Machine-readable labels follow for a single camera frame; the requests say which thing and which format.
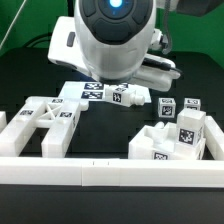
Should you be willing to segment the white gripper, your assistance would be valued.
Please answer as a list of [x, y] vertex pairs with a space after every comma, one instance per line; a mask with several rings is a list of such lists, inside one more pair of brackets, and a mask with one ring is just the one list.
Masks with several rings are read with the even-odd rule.
[[73, 17], [58, 18], [51, 36], [48, 59], [57, 65], [87, 74], [87, 67], [77, 43]]

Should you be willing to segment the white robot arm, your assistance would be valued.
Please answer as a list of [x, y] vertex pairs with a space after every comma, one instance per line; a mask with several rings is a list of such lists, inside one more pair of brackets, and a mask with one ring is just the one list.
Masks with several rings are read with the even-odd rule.
[[169, 31], [155, 28], [156, 11], [203, 16], [224, 0], [76, 0], [72, 17], [55, 25], [48, 59], [106, 84], [125, 81], [167, 89], [180, 77], [175, 64], [150, 55], [172, 49]]

